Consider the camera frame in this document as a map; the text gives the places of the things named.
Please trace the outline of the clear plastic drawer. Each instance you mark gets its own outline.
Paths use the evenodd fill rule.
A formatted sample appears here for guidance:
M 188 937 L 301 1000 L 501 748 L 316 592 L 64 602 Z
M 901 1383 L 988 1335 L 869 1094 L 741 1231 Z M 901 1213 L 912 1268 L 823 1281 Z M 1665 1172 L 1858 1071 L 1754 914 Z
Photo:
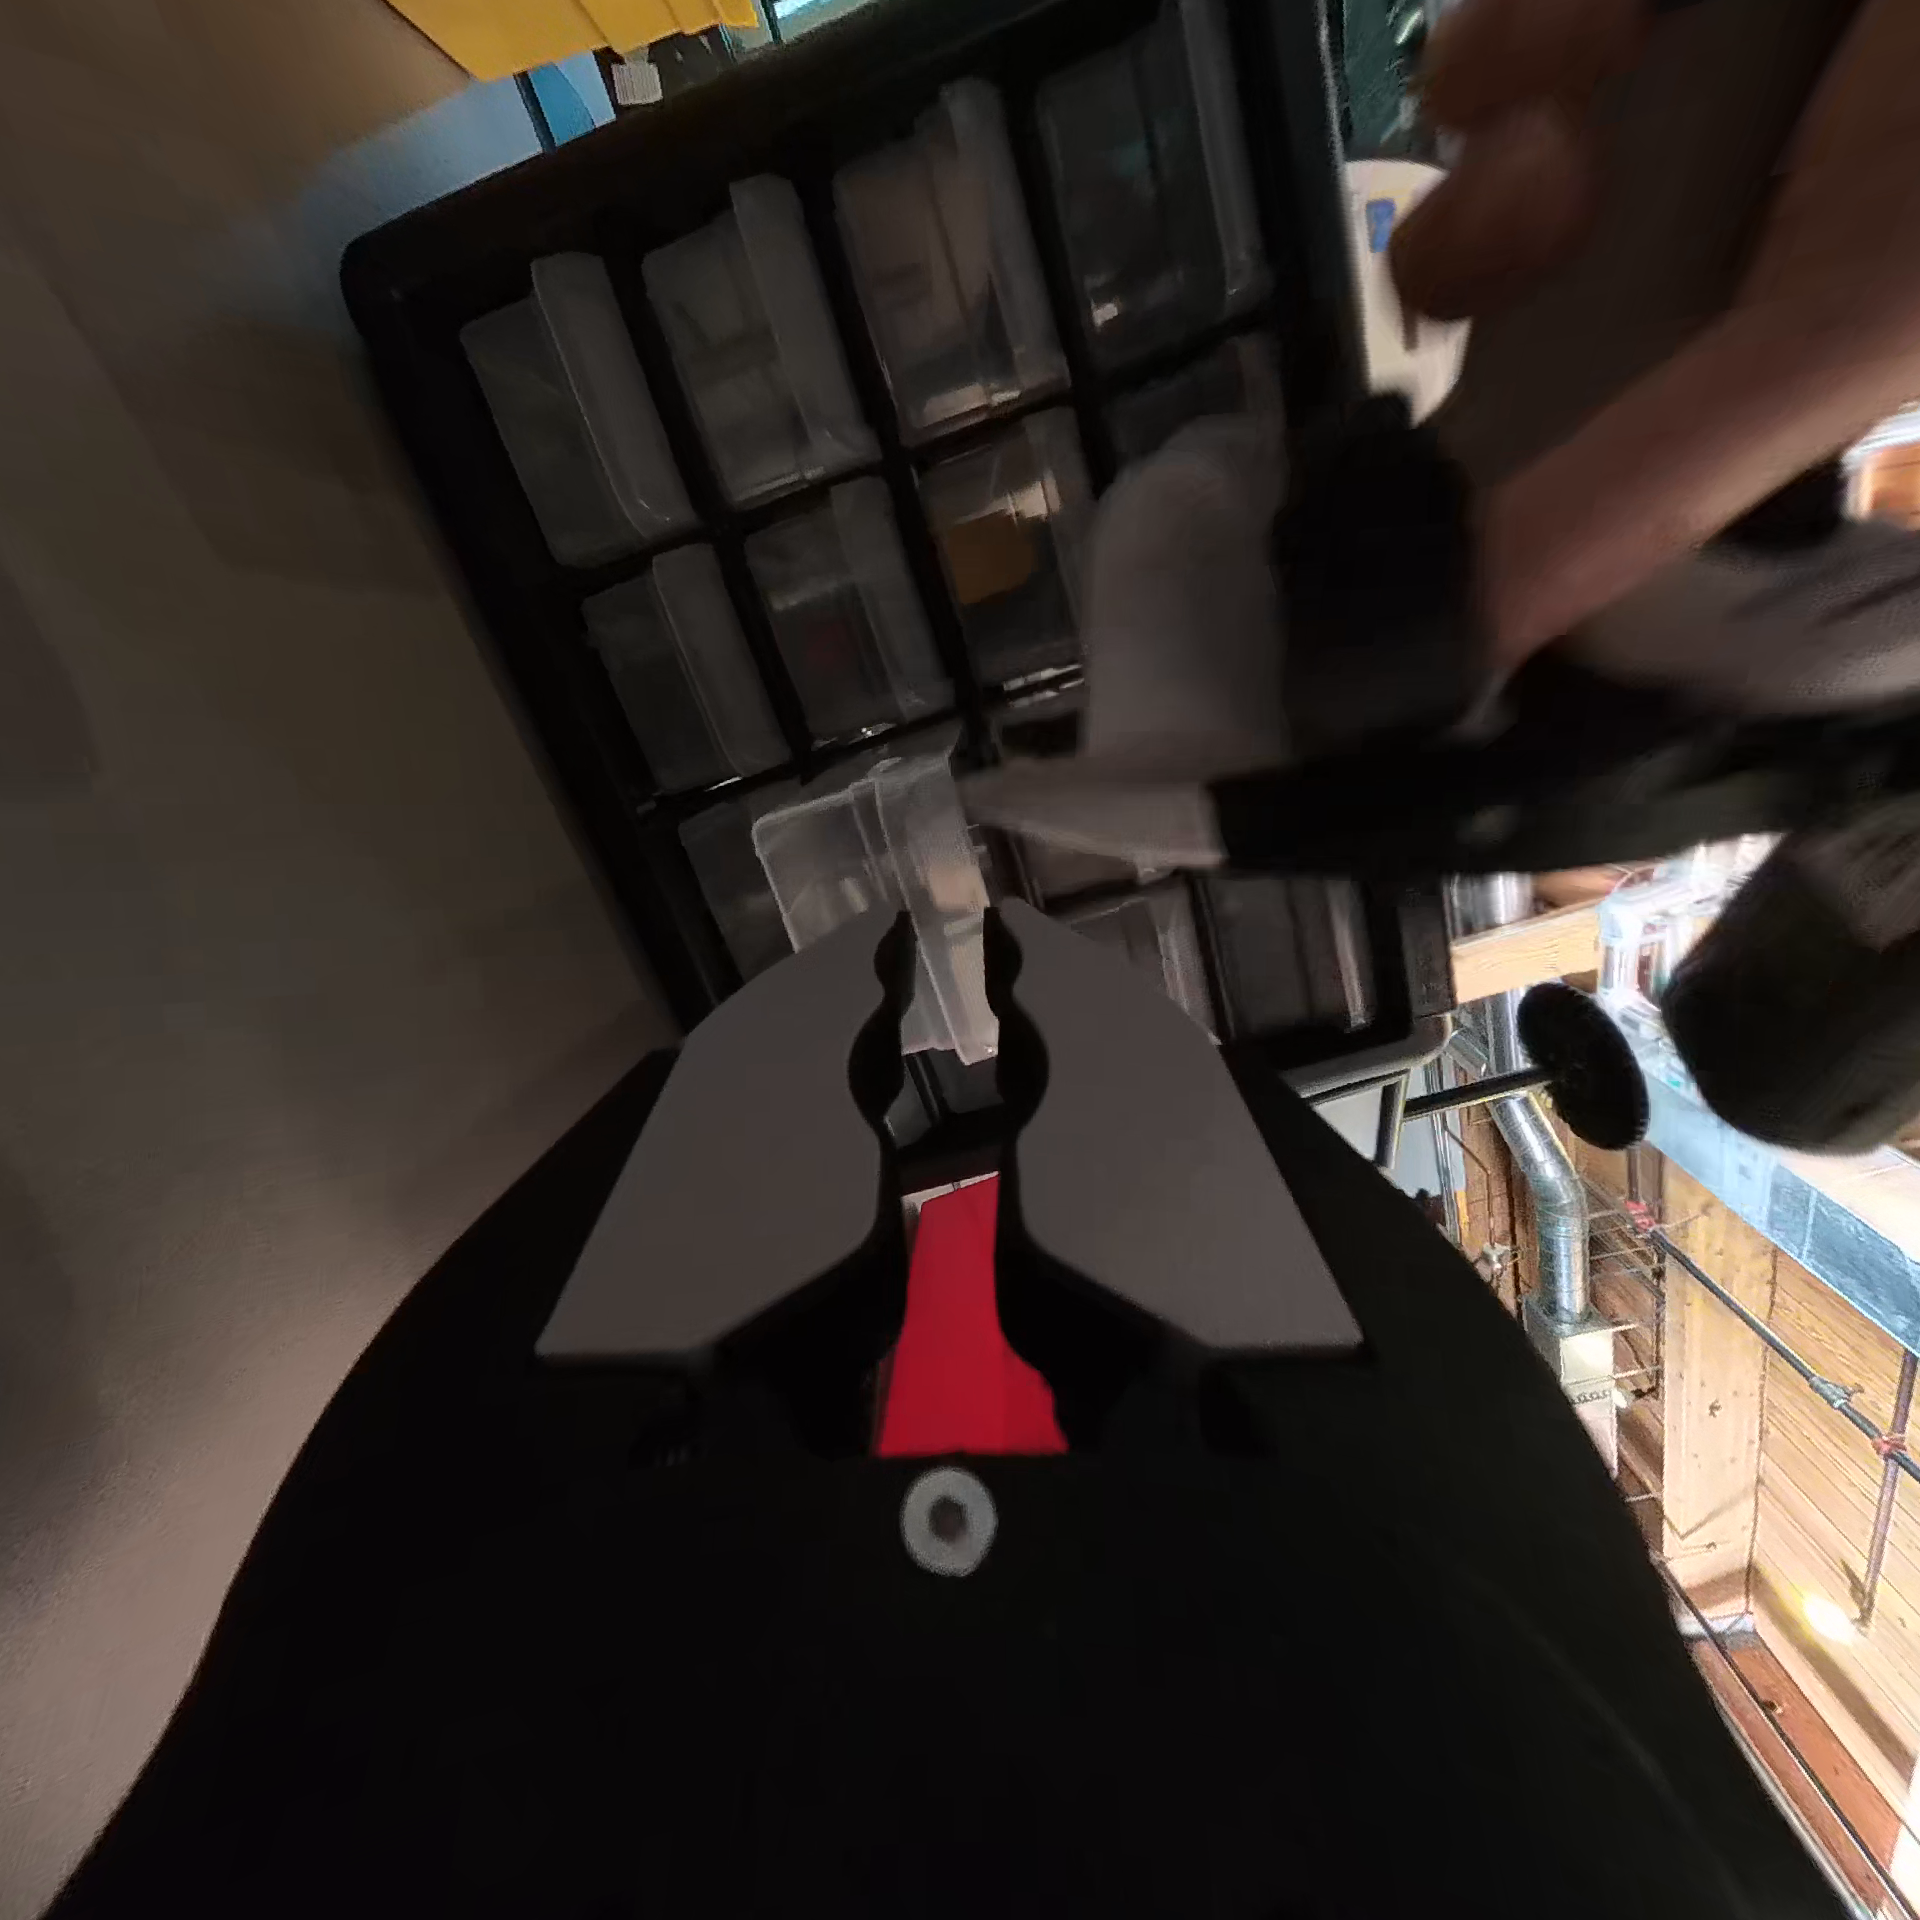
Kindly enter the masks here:
M 903 1052 L 940 1048 L 959 1065 L 997 1054 L 983 950 L 992 897 L 948 749 L 890 754 L 823 796 L 770 807 L 751 848 L 797 950 L 871 912 L 908 914 L 919 972 Z

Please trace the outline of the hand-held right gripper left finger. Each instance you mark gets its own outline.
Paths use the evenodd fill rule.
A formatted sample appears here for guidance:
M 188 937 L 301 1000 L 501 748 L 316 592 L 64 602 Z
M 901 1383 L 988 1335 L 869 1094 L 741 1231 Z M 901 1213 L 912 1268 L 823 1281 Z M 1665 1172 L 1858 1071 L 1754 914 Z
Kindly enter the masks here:
M 717 1356 L 901 1225 L 887 1116 L 917 961 L 908 914 L 869 909 L 690 1030 L 536 1336 L 540 1359 Z

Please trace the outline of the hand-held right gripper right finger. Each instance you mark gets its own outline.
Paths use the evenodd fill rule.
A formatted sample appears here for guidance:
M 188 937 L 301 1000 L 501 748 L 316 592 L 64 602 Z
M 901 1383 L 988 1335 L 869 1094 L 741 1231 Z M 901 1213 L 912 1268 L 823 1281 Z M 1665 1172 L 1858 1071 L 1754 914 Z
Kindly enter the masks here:
M 1004 1222 L 1205 1356 L 1344 1359 L 1359 1324 L 1199 1022 L 1028 903 L 988 928 Z

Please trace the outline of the red plastic bin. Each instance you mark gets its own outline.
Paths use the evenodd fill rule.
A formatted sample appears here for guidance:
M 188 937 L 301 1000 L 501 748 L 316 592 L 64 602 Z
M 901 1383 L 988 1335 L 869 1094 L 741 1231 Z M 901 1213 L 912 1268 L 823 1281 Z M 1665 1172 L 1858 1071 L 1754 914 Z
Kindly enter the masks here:
M 998 1178 L 924 1194 L 901 1335 L 879 1381 L 874 1455 L 1061 1455 L 1041 1376 L 1001 1329 Z

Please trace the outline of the metal air duct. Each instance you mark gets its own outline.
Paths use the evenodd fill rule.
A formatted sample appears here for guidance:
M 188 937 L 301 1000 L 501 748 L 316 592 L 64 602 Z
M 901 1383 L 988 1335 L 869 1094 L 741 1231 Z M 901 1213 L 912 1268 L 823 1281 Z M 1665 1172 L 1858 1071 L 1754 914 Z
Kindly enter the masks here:
M 1917 1348 L 1917 1164 L 1881 1144 L 1810 1156 L 1741 1136 L 1708 1111 L 1661 1048 L 1638 1048 L 1648 1140 L 1778 1253 Z

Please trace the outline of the yellow plastic bin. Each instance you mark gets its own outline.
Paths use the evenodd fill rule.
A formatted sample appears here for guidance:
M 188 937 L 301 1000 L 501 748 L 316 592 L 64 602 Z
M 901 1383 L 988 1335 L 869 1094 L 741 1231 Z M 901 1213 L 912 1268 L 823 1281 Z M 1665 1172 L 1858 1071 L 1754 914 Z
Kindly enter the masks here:
M 494 81 L 575 54 L 760 22 L 753 1 L 390 1 L 469 77 Z

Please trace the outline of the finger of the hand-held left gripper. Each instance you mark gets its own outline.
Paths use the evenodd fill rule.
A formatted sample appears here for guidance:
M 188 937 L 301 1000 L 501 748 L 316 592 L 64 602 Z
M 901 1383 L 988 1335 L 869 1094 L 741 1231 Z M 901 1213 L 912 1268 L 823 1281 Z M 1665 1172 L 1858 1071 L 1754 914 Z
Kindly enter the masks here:
M 1202 416 L 1100 498 L 1081 626 L 1093 766 L 1240 775 L 1288 757 L 1271 550 L 1284 481 L 1272 417 Z
M 1228 856 L 1210 783 L 1230 769 L 1222 751 L 1077 751 L 1008 759 L 959 777 L 957 793 L 978 825 L 1046 848 L 1205 872 Z

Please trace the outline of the person's left hand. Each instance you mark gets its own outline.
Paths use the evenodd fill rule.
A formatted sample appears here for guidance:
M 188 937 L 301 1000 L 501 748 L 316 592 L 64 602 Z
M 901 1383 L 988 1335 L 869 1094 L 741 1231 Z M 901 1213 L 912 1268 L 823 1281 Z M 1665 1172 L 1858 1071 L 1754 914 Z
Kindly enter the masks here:
M 1457 5 L 1389 244 L 1472 336 L 1436 429 L 1501 676 L 1914 402 L 1917 7 Z

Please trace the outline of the black round ribbed disc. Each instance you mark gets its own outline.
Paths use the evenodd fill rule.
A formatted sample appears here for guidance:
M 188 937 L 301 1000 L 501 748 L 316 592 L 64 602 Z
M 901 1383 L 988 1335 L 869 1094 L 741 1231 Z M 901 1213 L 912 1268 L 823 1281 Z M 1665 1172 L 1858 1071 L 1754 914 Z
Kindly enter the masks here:
M 1620 1025 L 1594 997 L 1565 981 L 1519 997 L 1518 1039 L 1570 1133 L 1606 1152 L 1638 1144 L 1648 1130 L 1648 1087 Z

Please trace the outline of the round metal duct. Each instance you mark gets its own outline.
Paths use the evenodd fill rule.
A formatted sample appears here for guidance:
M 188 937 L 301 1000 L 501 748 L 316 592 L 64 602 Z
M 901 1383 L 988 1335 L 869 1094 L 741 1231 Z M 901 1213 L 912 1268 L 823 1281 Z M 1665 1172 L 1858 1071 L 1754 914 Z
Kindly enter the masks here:
M 1564 1373 L 1568 1344 L 1594 1335 L 1588 1190 L 1533 1092 L 1493 1103 L 1495 1126 L 1528 1192 L 1535 1284 L 1522 1305 L 1533 1348 Z

